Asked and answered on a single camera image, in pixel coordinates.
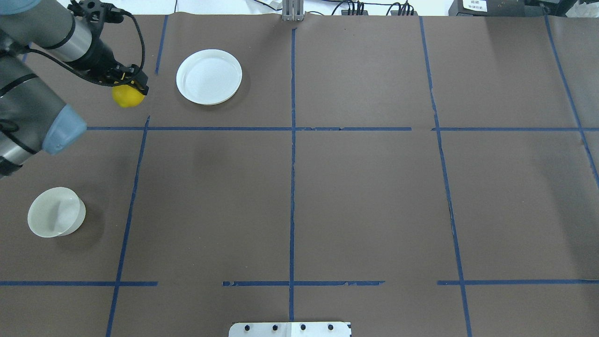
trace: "white metal plate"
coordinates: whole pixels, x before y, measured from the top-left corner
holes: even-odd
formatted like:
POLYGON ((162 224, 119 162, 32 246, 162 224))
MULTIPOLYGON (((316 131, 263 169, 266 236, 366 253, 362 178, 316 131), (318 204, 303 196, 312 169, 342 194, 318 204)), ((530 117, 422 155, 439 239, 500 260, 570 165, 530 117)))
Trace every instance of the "white metal plate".
POLYGON ((348 322, 235 323, 229 337, 351 337, 350 326, 348 322))

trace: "metal bracket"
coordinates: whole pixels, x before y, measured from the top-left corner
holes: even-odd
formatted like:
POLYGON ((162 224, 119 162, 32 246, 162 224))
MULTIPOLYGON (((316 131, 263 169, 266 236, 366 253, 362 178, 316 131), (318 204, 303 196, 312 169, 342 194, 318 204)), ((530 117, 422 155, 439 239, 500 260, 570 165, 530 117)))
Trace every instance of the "metal bracket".
POLYGON ((235 323, 229 337, 351 337, 349 322, 235 323))
POLYGON ((304 0, 283 0, 283 21, 303 21, 304 15, 304 0))

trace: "brown table surface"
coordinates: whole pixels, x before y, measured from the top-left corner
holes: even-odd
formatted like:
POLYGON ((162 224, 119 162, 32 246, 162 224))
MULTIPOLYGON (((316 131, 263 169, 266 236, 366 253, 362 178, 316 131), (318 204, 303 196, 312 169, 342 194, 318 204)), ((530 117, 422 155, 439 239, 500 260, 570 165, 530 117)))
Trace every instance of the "brown table surface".
MULTIPOLYGON (((90 130, 0 182, 1 336, 599 336, 599 20, 139 21, 138 107, 26 59, 90 130), (200 106, 175 75, 212 48, 243 80, 200 106), (56 186, 87 217, 36 237, 56 186)), ((103 39, 138 63, 130 22, 103 39)))

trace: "blue joint cover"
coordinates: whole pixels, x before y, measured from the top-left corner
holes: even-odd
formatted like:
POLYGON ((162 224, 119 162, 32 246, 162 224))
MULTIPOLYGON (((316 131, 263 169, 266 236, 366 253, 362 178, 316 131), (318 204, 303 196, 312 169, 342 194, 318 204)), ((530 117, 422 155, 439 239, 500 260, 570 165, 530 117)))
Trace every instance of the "blue joint cover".
POLYGON ((86 130, 87 123, 67 104, 50 126, 41 147, 55 155, 73 144, 86 130))
POLYGON ((41 0, 0 0, 0 15, 19 14, 34 8, 41 0))

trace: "grid line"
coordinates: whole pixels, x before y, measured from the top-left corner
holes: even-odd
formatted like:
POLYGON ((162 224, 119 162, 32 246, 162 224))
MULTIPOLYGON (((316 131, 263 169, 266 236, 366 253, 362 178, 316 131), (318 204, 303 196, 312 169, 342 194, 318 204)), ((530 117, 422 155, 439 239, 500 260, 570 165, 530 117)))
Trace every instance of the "grid line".
MULTIPOLYGON (((340 287, 344 285, 357 287, 376 287, 384 281, 295 281, 298 287, 340 287)), ((289 281, 224 281, 223 287, 288 287, 289 281)))
POLYGON ((431 131, 502 131, 502 132, 577 132, 578 128, 433 128, 431 131))
MULTIPOLYGON (((87 127, 88 131, 141 131, 143 127, 87 127)), ((292 131, 291 127, 148 127, 149 131, 292 131)), ((296 127, 295 131, 412 131, 411 127, 296 127)))
POLYGON ((469 279, 437 281, 437 285, 518 285, 518 284, 597 284, 599 279, 469 279))
POLYGON ((549 36, 549 42, 551 44, 551 50, 553 51, 553 56, 555 57, 555 63, 558 66, 559 76, 561 77, 562 83, 564 84, 565 93, 568 96, 568 101, 570 102, 570 107, 572 109, 572 114, 574 114, 574 119, 576 120, 576 126, 578 126, 578 130, 580 132, 580 137, 582 138, 582 142, 585 145, 586 156, 589 159, 591 164, 591 171, 593 173, 593 177, 595 177, 595 183, 597 184, 597 188, 599 188, 599 175, 597 175, 597 168, 595 166, 595 161, 593 160, 593 156, 591 154, 591 150, 589 148, 589 143, 586 141, 585 132, 582 128, 582 124, 580 123, 580 117, 578 116, 578 111, 576 110, 576 105, 574 104, 574 99, 572 99, 572 93, 570 92, 570 87, 568 85, 568 81, 565 79, 564 70, 562 69, 561 62, 559 61, 559 56, 557 49, 555 48, 555 43, 553 42, 553 34, 551 33, 551 25, 549 24, 549 17, 547 14, 544 16, 545 18, 545 27, 547 27, 547 35, 549 36))
POLYGON ((120 279, 123 274, 123 264, 125 262, 125 253, 127 252, 127 241, 129 239, 129 231, 131 229, 131 219, 133 217, 133 207, 135 204, 135 196, 137 195, 137 185, 140 180, 140 168, 141 168, 141 160, 144 157, 144 149, 146 147, 146 138, 148 133, 148 124, 150 123, 150 116, 146 119, 146 124, 144 126, 144 134, 141 138, 141 146, 140 146, 140 154, 137 159, 137 168, 135 170, 135 179, 133 180, 133 189, 131 191, 131 202, 129 203, 129 213, 127 215, 127 224, 125 225, 125 234, 123 235, 123 245, 120 250, 120 258, 119 258, 119 268, 116 273, 116 280, 114 282, 114 293, 113 300, 110 306, 110 315, 108 316, 108 324, 106 328, 106 337, 110 337, 112 333, 112 324, 114 321, 114 312, 116 310, 116 303, 119 297, 119 287, 120 287, 120 279))
POLYGON ((162 49, 164 48, 164 38, 167 34, 167 24, 168 24, 168 15, 164 16, 164 22, 162 23, 162 34, 160 36, 160 45, 158 46, 158 55, 156 57, 156 68, 154 69, 154 73, 158 75, 158 71, 160 70, 160 61, 162 60, 162 49))
POLYGON ((291 30, 291 211, 289 217, 289 321, 294 321, 295 280, 295 30, 291 30))
POLYGON ((455 252, 455 260, 458 267, 458 277, 460 283, 460 290, 462 293, 462 307, 464 309, 464 319, 466 323, 466 333, 468 337, 472 337, 472 328, 470 326, 470 312, 468 309, 468 299, 466 297, 466 286, 464 285, 464 271, 462 269, 462 258, 459 252, 459 243, 458 243, 458 231, 455 226, 455 216, 453 214, 453 203, 451 199, 451 190, 449 189, 449 178, 447 176, 447 166, 445 165, 445 154, 443 153, 443 142, 441 139, 441 130, 439 124, 439 116, 437 113, 437 104, 435 102, 435 97, 432 93, 432 74, 431 74, 431 65, 428 59, 428 48, 426 47, 426 35, 424 31, 424 21, 422 20, 422 16, 418 17, 420 20, 420 34, 422 35, 422 48, 424 50, 424 60, 426 64, 426 74, 428 77, 428 89, 431 94, 431 104, 432 110, 434 112, 435 119, 435 128, 437 133, 437 143, 439 147, 439 156, 441 159, 441 168, 443 169, 443 180, 445 184, 445 194, 447 196, 447 205, 449 207, 449 216, 451 220, 451 229, 453 234, 453 250, 455 252))
MULTIPOLYGON (((0 281, 0 287, 114 287, 114 281, 0 281)), ((126 281, 121 287, 157 287, 156 281, 126 281)))

